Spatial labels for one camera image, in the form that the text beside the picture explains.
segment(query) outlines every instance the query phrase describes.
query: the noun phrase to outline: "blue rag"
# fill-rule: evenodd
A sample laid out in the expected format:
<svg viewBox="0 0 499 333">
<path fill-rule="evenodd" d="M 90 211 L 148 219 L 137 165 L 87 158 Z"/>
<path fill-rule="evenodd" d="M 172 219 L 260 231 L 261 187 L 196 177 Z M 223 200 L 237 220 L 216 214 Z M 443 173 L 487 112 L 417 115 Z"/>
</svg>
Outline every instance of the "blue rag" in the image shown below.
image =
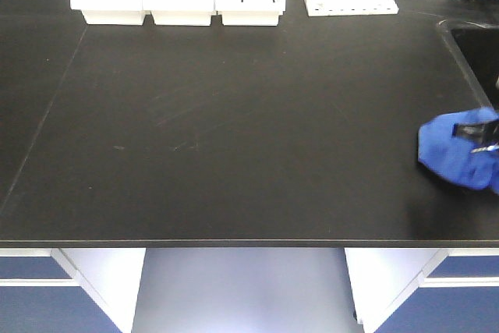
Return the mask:
<svg viewBox="0 0 499 333">
<path fill-rule="evenodd" d="M 473 124 L 499 119 L 492 108 L 440 115 L 419 128 L 419 162 L 442 179 L 470 189 L 490 187 L 499 194 L 499 153 L 472 154 L 478 145 L 452 136 L 454 124 Z"/>
</svg>

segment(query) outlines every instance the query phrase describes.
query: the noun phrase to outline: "black countertop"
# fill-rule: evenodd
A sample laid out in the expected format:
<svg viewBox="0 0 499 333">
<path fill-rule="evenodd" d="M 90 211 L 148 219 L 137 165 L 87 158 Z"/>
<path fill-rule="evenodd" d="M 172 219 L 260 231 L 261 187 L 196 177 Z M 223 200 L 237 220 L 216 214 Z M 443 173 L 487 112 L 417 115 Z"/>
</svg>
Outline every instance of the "black countertop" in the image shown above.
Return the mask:
<svg viewBox="0 0 499 333">
<path fill-rule="evenodd" d="M 278 27 L 86 26 L 0 3 L 0 246 L 499 246 L 499 197 L 416 161 L 419 126 L 483 103 L 446 19 L 495 4 Z"/>
</svg>

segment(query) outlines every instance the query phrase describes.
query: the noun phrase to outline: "gray floor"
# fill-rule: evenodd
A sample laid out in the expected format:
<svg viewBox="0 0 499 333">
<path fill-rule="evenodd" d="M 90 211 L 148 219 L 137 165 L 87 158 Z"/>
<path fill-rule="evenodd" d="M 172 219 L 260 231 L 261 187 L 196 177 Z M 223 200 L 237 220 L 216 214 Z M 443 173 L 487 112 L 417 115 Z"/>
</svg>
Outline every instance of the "gray floor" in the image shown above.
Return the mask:
<svg viewBox="0 0 499 333">
<path fill-rule="evenodd" d="M 151 249 L 133 333 L 360 333 L 342 249 Z"/>
</svg>

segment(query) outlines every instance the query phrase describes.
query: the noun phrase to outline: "blue drawer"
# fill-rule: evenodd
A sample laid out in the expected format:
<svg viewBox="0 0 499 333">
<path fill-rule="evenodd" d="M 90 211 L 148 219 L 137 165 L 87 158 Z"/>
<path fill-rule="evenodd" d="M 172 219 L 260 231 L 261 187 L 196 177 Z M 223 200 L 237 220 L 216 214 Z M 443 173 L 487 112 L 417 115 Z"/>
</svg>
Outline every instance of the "blue drawer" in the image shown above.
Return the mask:
<svg viewBox="0 0 499 333">
<path fill-rule="evenodd" d="M 0 287 L 0 332 L 120 333 L 80 287 Z"/>
<path fill-rule="evenodd" d="M 0 278 L 67 279 L 52 257 L 0 257 Z"/>
<path fill-rule="evenodd" d="M 447 257 L 428 277 L 448 278 L 497 276 L 499 276 L 499 257 L 478 256 Z"/>
<path fill-rule="evenodd" d="M 417 289 L 376 331 L 475 332 L 499 332 L 499 287 Z"/>
</svg>

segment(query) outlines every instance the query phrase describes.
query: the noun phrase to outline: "blue cabinet door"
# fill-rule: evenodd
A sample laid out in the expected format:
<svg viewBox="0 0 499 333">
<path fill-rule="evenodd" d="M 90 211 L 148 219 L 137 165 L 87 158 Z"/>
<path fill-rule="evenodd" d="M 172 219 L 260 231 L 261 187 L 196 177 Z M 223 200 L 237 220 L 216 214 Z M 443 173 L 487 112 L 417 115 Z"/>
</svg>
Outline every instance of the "blue cabinet door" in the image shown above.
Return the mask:
<svg viewBox="0 0 499 333">
<path fill-rule="evenodd" d="M 417 289 L 376 333 L 498 333 L 499 287 Z"/>
<path fill-rule="evenodd" d="M 80 287 L 0 287 L 0 332 L 120 333 Z"/>
</svg>

